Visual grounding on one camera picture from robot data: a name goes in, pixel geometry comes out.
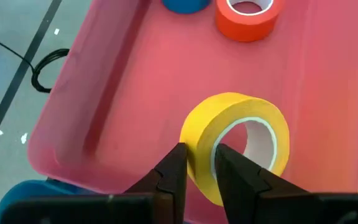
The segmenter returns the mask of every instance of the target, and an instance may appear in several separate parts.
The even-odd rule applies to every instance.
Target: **red plastic tray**
[[[31,136],[33,168],[123,192],[178,142],[198,103],[234,91],[286,117],[282,177],[311,191],[357,191],[358,1],[287,0],[273,33],[246,44],[219,33],[214,10],[94,0]],[[226,221],[190,179],[185,212],[192,222]]]

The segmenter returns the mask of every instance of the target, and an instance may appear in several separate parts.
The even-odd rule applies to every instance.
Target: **floor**
[[[21,55],[34,55],[33,64],[53,50],[70,48],[91,0],[60,1],[0,0],[0,41]],[[53,20],[49,21],[51,4],[58,5],[58,8]],[[21,59],[0,47],[0,104],[2,99],[7,102],[4,107],[0,106],[0,161],[3,161],[0,162],[0,199],[23,180],[46,178],[31,169],[27,162],[26,144],[47,95],[37,93],[31,87],[31,74],[22,72],[25,65],[21,63]],[[40,82],[52,86],[62,63],[63,60],[59,60],[45,67]],[[9,89],[9,96],[14,96],[9,104],[7,89],[12,79],[20,83],[21,78],[23,81],[15,95],[12,94],[16,90],[14,86]]]

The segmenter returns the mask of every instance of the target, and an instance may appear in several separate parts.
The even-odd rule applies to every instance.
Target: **tape roll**
[[[162,0],[164,6],[176,13],[191,14],[204,9],[211,0]]]
[[[211,202],[222,206],[214,166],[216,146],[235,125],[245,123],[244,156],[281,175],[288,161],[289,131],[280,110],[266,100],[221,93],[201,102],[186,118],[180,142],[190,149],[188,173]]]
[[[256,13],[243,13],[233,5],[253,2],[262,9]],[[242,42],[260,40],[274,28],[284,0],[216,0],[216,25],[226,37]]]

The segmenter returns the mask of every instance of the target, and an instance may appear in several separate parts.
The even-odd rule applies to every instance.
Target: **yellow tape roll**
[[[282,174],[288,161],[288,126],[276,106],[239,93],[221,93],[207,98],[187,116],[180,142],[190,149],[189,176],[216,205],[223,205],[216,182],[216,146],[230,129],[241,123],[247,128],[246,157],[276,175]]]

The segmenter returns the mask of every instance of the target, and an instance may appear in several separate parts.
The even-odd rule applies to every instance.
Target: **blue tape roll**
[[[180,13],[190,14],[204,9],[211,0],[162,0],[162,3],[169,10]]]

